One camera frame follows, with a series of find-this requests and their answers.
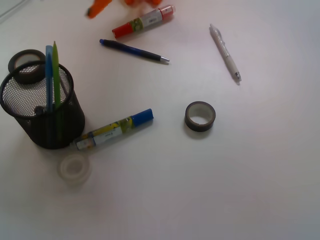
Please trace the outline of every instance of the marker cap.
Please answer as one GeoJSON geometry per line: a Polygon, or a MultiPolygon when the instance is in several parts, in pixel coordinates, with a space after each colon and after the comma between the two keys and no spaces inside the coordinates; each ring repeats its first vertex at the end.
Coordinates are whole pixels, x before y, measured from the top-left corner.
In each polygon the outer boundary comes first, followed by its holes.
{"type": "Polygon", "coordinates": [[[140,112],[136,115],[131,116],[133,124],[135,127],[140,126],[141,124],[144,124],[152,119],[154,119],[154,115],[152,113],[152,110],[149,108],[148,110],[145,110],[143,112],[140,112]]]}

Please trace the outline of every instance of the brown tape roll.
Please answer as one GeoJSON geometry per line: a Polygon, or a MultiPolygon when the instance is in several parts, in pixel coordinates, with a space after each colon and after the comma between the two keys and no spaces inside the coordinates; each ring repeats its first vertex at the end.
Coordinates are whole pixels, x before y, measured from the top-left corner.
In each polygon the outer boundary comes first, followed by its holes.
{"type": "Polygon", "coordinates": [[[188,128],[195,132],[208,131],[214,125],[215,119],[215,109],[204,101],[195,101],[191,103],[185,110],[185,124],[188,126],[188,128]],[[191,119],[192,117],[201,117],[206,120],[206,123],[197,123],[191,119]]]}

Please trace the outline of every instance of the printed label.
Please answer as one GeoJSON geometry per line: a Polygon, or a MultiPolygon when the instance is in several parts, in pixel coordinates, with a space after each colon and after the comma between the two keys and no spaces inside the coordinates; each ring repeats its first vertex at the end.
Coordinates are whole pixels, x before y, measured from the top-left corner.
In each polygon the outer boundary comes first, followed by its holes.
{"type": "Polygon", "coordinates": [[[120,127],[114,128],[110,131],[104,132],[98,136],[95,136],[93,139],[95,141],[96,145],[102,144],[104,142],[106,142],[107,140],[119,136],[122,134],[122,130],[120,127]]]}
{"type": "Polygon", "coordinates": [[[146,15],[140,17],[143,27],[159,23],[162,21],[162,14],[159,9],[153,10],[146,15]]]}
{"type": "Polygon", "coordinates": [[[76,147],[81,150],[81,149],[87,149],[91,147],[91,141],[89,139],[85,139],[82,141],[78,141],[76,143],[76,147]]]}

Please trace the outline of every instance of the ballpoint pen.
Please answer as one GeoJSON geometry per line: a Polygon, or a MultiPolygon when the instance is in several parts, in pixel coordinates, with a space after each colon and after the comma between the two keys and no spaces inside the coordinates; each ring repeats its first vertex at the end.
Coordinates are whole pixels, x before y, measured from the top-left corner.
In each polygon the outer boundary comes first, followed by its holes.
{"type": "Polygon", "coordinates": [[[127,46],[127,45],[124,45],[123,43],[120,43],[117,41],[100,39],[100,43],[106,47],[109,47],[112,49],[118,49],[120,51],[129,53],[129,54],[133,54],[133,55],[137,55],[137,56],[143,57],[145,59],[150,59],[150,60],[154,60],[154,61],[158,61],[158,62],[169,62],[170,61],[169,59],[167,59],[163,56],[154,54],[152,52],[144,51],[144,50],[132,47],[132,46],[127,46]]]}
{"type": "Polygon", "coordinates": [[[236,77],[240,82],[241,81],[240,72],[239,72],[234,60],[232,59],[230,53],[228,52],[228,50],[226,48],[226,44],[222,39],[222,36],[220,34],[219,29],[217,29],[212,24],[210,24],[210,32],[211,32],[211,35],[212,35],[217,47],[220,48],[220,51],[223,54],[222,57],[224,58],[225,64],[229,68],[232,76],[236,77]]]}

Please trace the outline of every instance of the mesh pencil holder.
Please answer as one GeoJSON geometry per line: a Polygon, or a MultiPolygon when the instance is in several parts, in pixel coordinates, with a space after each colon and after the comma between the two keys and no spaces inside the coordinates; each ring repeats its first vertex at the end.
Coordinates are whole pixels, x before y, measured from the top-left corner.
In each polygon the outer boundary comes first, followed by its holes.
{"type": "Polygon", "coordinates": [[[59,65],[61,105],[53,112],[47,111],[45,78],[33,84],[16,81],[18,76],[21,80],[37,69],[43,71],[45,64],[45,61],[28,62],[10,73],[0,87],[0,104],[34,143],[46,149],[61,149],[79,137],[85,127],[85,115],[74,92],[71,74],[59,65]]]}

